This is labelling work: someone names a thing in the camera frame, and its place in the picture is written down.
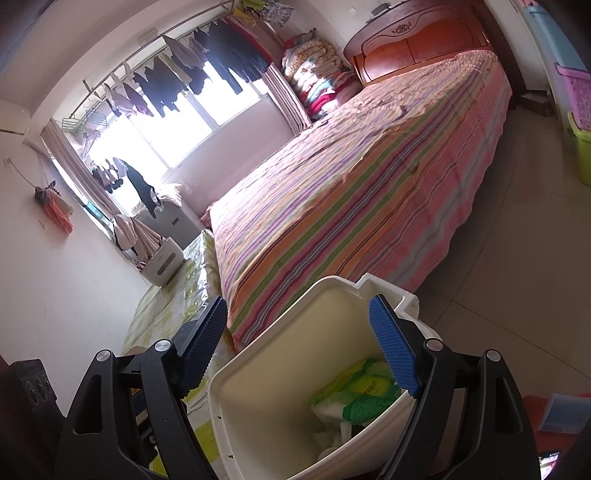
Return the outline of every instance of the air conditioner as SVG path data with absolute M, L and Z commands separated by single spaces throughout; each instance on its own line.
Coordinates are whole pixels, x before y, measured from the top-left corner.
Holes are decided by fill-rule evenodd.
M 27 134 L 30 122 L 29 110 L 0 99 L 0 132 L 3 137 L 11 135 L 20 137 L 22 141 Z

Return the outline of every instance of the blue gripper pad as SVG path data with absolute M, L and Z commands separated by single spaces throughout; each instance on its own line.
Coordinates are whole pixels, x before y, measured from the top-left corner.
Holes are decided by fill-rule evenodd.
M 398 385 L 417 398 L 421 383 L 417 376 L 417 358 L 396 324 L 385 299 L 374 297 L 369 302 L 369 323 L 378 338 L 386 361 Z

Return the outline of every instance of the white bucket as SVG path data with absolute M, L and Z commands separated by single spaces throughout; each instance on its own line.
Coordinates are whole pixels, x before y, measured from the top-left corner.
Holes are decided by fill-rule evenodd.
M 141 271 L 152 285 L 162 287 L 184 262 L 183 250 L 172 238 L 167 238 Z
M 393 455 L 414 405 L 407 392 L 319 462 L 313 433 L 323 425 L 310 409 L 312 398 L 347 367 L 383 357 L 368 319 L 369 301 L 379 293 L 426 338 L 439 338 L 416 320 L 415 295 L 370 274 L 356 284 L 327 277 L 213 378 L 213 429 L 230 480 L 342 480 Z

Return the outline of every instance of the bed frame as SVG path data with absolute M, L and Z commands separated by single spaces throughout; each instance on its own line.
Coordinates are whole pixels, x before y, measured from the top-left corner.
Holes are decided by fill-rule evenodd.
M 477 49 L 494 51 L 469 2 L 408 0 L 363 27 L 343 53 L 365 86 Z

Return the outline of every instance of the clothes rod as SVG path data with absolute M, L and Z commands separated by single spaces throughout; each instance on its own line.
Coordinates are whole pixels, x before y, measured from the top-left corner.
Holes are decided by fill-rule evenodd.
M 184 19 L 182 22 L 179 22 L 179 23 L 177 23 L 176 25 L 173 25 L 173 26 L 172 26 L 172 27 L 170 27 L 169 29 L 167 29 L 167 30 L 163 31 L 163 32 L 162 32 L 161 34 L 159 34 L 159 35 L 158 35 L 156 38 L 154 38 L 154 39 L 150 40 L 148 43 L 146 43 L 146 45 L 142 45 L 142 46 L 141 46 L 140 48 L 138 48 L 138 49 L 137 49 L 135 52 L 133 52 L 133 53 L 132 53 L 130 56 L 128 56 L 128 57 L 127 57 L 127 58 L 126 58 L 124 61 L 120 62 L 120 63 L 119 63 L 119 64 L 118 64 L 118 65 L 117 65 L 117 66 L 116 66 L 116 67 L 115 67 L 113 70 L 111 70 L 111 71 L 109 72 L 109 74 L 108 74 L 106 77 L 104 77 L 104 78 L 103 78 L 103 79 L 102 79 L 102 80 L 101 80 L 99 83 L 97 83 L 97 84 L 96 84 L 96 86 L 95 86 L 94 88 L 92 88 L 92 89 L 91 89 L 91 88 L 88 86 L 88 84 L 86 83 L 86 81 L 83 81 L 83 83 L 84 83 L 84 86 L 85 86 L 85 87 L 86 87 L 86 89 L 88 90 L 88 94 L 87 94 L 87 95 L 84 97 L 84 99 L 83 99 L 83 100 L 82 100 L 82 101 L 81 101 L 81 102 L 78 104 L 78 106 L 77 106 L 76 108 L 74 108 L 74 111 L 73 111 L 73 112 L 70 114 L 70 117 L 69 117 L 69 118 L 72 118 L 72 117 L 74 117 L 74 115 L 75 115 L 75 114 L 76 114 L 76 112 L 77 112 L 77 111 L 80 109 L 80 107 L 81 107 L 82 105 L 84 105 L 84 103 L 85 103 L 85 102 L 86 102 L 86 101 L 87 101 L 87 100 L 88 100 L 88 99 L 89 99 L 89 98 L 90 98 L 90 97 L 91 97 L 91 96 L 92 96 L 92 95 L 95 93 L 95 90 L 96 90 L 98 87 L 100 87 L 100 86 L 101 86 L 103 83 L 105 83 L 105 82 L 106 82 L 106 81 L 109 79 L 109 76 L 111 75 L 111 73 L 113 73 L 115 70 L 117 70 L 118 68 L 120 68 L 121 66 L 123 66 L 123 64 L 124 64 L 126 61 L 130 61 L 130 60 L 131 60 L 133 57 L 135 57 L 135 56 L 136 56 L 136 55 L 137 55 L 139 52 L 141 52 L 141 51 L 142 51 L 144 48 L 146 48 L 148 45 L 151 45 L 152 43 L 154 43 L 154 42 L 155 42 L 156 40 L 158 40 L 159 38 L 162 38 L 162 37 L 163 37 L 164 35 L 166 35 L 167 33 L 169 33 L 169 32 L 172 32 L 172 30 L 174 30 L 175 28 L 178 28 L 178 27 L 180 27 L 181 25 L 184 25 L 185 23 L 187 23 L 187 22 L 190 22 L 191 20 L 193 20 L 193 19 L 195 19 L 195 18 L 197 18 L 197 17 L 199 17 L 199 16 L 201 16 L 201 15 L 203 15 L 203 14 L 206 14 L 207 12 L 210 12 L 211 10 L 215 10 L 216 8 L 219 8 L 219 7 L 224 7 L 224 8 L 226 8 L 226 7 L 225 7 L 225 5 L 227 5 L 227 4 L 232 4 L 232 7 L 230 8 L 230 10 L 226 9 L 226 10 L 228 10 L 228 12 L 231 12 L 231 11 L 233 10 L 233 7 L 234 7 L 234 2 L 235 2 L 235 1 L 236 1 L 236 0 L 225 0 L 225 1 L 223 1 L 223 2 L 220 2 L 220 3 L 216 4 L 216 5 L 212 5 L 212 6 L 210 6 L 210 7 L 206 8 L 206 9 L 204 9 L 204 10 L 201 10 L 199 13 L 196 13 L 196 14 L 194 14 L 194 15 L 192 15 L 192 16 L 190 16 L 190 17 L 186 18 L 186 19 Z

